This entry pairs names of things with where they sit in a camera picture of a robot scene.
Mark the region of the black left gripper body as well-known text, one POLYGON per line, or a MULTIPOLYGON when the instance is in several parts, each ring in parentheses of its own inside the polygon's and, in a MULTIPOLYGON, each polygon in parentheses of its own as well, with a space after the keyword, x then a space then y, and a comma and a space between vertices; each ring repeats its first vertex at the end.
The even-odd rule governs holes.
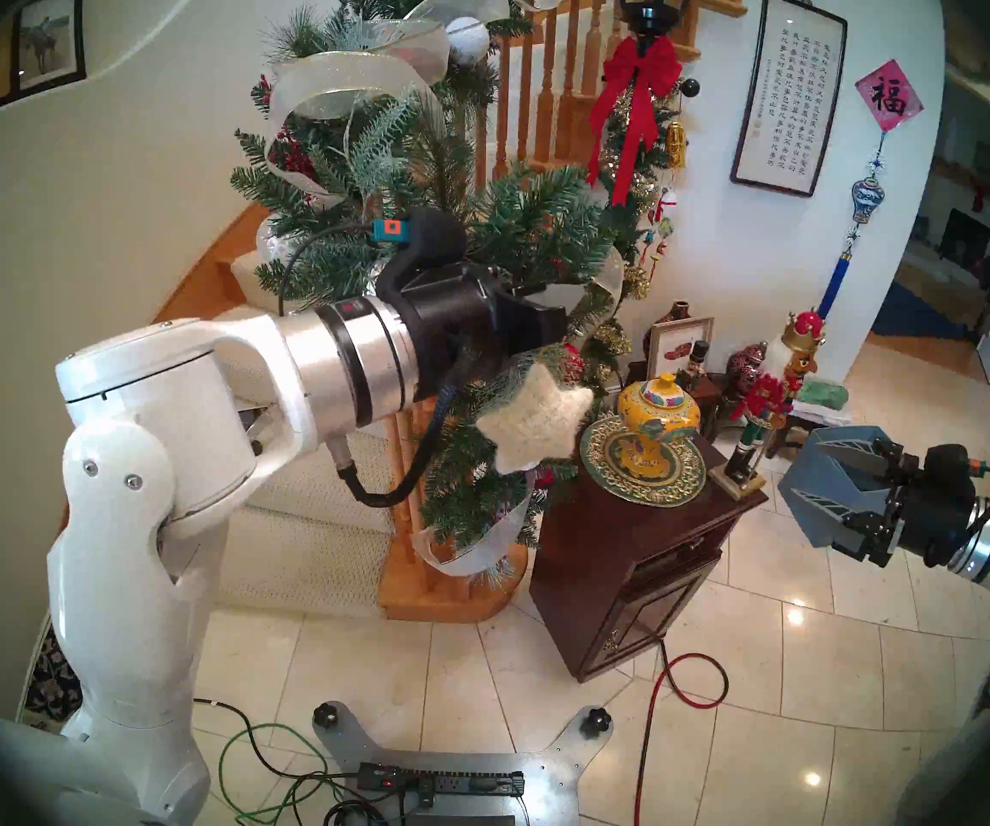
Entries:
POLYGON ((465 260, 469 236, 461 219, 441 209, 412 209, 404 218, 375 220, 375 241, 395 254, 380 270, 375 295, 406 328, 416 365, 411 401, 438 392, 469 338, 503 353, 489 271, 465 260))

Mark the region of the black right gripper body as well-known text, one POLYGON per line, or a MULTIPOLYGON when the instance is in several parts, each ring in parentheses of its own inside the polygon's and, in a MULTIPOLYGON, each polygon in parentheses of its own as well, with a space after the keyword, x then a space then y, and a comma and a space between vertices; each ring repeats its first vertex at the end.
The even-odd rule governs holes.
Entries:
POLYGON ((886 486, 887 497, 882 511, 847 515, 846 529, 860 541, 846 555, 884 567, 895 549, 906 549, 925 566, 949 565, 969 539, 977 502, 966 447, 931 447, 923 462, 890 439, 875 438, 872 447, 877 469, 869 474, 886 486))

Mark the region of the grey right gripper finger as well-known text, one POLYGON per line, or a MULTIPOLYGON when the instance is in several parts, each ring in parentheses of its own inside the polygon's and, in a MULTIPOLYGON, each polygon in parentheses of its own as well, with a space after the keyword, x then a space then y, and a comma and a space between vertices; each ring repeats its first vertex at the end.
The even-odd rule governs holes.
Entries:
POLYGON ((800 527, 824 527, 829 522, 843 525, 850 517, 877 513, 875 505, 861 502, 844 504, 823 494, 790 488, 790 510, 800 527))
POLYGON ((864 474, 888 472, 887 451, 882 448, 882 439, 878 436, 833 435, 831 439, 817 442, 817 451, 864 474))

